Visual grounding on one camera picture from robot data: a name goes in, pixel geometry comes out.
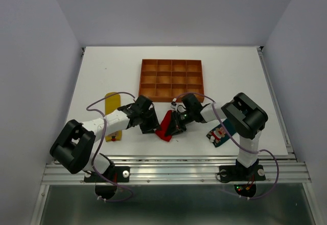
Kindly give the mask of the red sock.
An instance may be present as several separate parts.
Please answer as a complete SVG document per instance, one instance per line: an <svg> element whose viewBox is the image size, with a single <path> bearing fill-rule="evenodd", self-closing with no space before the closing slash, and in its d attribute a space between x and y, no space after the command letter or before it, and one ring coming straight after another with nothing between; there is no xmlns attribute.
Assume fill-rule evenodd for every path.
<svg viewBox="0 0 327 225"><path fill-rule="evenodd" d="M156 129L155 134L163 141L170 142L172 138L172 134L168 133L168 129L170 127L170 124L172 123L173 117L176 115L176 111L169 110L165 114L162 122L160 123L160 126L158 129Z"/></svg>

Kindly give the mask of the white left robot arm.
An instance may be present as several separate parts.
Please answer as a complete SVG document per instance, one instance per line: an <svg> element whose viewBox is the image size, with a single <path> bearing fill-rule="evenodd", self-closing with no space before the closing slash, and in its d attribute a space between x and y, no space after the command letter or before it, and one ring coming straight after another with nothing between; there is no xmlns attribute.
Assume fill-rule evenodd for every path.
<svg viewBox="0 0 327 225"><path fill-rule="evenodd" d="M159 127L153 102L143 95L97 119L68 121L50 148L50 155L71 174L93 172L108 181L113 177L113 162L99 153L105 137L136 126L142 133L153 133Z"/></svg>

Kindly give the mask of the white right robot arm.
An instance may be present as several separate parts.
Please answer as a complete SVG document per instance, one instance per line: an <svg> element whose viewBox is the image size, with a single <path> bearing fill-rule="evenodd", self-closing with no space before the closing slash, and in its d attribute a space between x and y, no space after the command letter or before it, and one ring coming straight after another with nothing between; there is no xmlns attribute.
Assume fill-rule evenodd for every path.
<svg viewBox="0 0 327 225"><path fill-rule="evenodd" d="M184 94L181 98L183 111L177 109L176 99L171 103L172 109L167 111L156 134L165 141L172 136L186 131L186 125L192 122L208 123L218 120L218 126L210 130L206 137L219 147L238 134L236 142L239 154L236 163L230 167L221 167L221 180L243 180L256 174L259 159L258 145L261 131L265 128L268 115L246 94L238 93L234 98L219 106L215 102L202 105L194 94Z"/></svg>

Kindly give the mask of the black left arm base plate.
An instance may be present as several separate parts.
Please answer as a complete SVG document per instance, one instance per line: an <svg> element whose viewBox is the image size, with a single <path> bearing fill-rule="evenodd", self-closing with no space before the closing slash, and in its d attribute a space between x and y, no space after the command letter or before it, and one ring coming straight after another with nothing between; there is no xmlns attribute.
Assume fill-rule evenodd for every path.
<svg viewBox="0 0 327 225"><path fill-rule="evenodd" d="M109 167L109 170L103 173L103 176L115 183L128 183L130 178L129 166L115 166ZM85 183L105 183L106 180L101 178L95 172L91 172L90 175L84 175Z"/></svg>

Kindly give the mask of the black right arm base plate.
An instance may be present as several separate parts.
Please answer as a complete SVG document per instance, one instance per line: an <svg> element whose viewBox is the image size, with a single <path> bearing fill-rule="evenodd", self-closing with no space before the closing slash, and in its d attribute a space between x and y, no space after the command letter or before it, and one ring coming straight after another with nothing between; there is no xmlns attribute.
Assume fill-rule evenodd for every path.
<svg viewBox="0 0 327 225"><path fill-rule="evenodd" d="M216 179L222 183L229 182L247 182L247 181L265 181L266 176L262 165L253 168L243 168L236 165L220 166Z"/></svg>

